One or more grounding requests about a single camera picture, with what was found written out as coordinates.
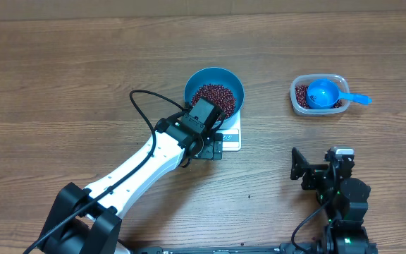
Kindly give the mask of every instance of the wall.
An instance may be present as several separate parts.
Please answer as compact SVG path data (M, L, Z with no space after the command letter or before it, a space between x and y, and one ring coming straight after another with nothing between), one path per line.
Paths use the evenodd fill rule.
M406 0L0 0L0 20L406 11Z

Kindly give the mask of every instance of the container of beans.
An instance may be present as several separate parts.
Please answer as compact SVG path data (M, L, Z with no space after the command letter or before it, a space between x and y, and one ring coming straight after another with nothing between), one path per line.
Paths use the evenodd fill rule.
M306 101L307 90L311 82L327 78L333 81L341 91L350 93L349 85L347 81L340 75L336 74L309 74L301 75L294 79L290 86L290 101L293 103L294 112L300 116L323 116L328 114L337 114L345 111L349 105L350 101L341 99L335 103L331 109L311 109Z
M192 106L201 97L217 104L225 112L227 121L242 108L245 91L234 73L224 68L209 67L190 77L184 88L184 101Z

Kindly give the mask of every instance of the blue handle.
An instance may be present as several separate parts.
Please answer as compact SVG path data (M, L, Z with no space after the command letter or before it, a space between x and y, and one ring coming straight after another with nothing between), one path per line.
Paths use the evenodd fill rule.
M348 94L344 92L339 93L339 99L346 99L364 105L369 105L372 102L372 99L367 95Z

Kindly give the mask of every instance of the red bean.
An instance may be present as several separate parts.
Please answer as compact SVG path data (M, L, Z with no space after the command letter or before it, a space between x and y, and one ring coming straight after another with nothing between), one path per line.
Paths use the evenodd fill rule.
M201 97L207 98L210 102L219 106L225 112L227 119L234 114L236 108L236 98L233 92L222 85L208 84L203 85L192 98L192 106L195 106Z
M300 85L295 87L295 96L297 103L304 109L311 109L307 103L308 85ZM339 99L331 108L336 109L343 106L343 102Z

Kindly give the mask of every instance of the blue measuring cup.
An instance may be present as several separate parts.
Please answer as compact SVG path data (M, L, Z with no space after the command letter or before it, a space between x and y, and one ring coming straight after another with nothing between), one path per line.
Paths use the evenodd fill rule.
M352 102L368 105L372 99L366 95L345 93L331 80L326 78L318 79L309 84L307 92L307 103L312 109L330 109L339 99L346 99Z

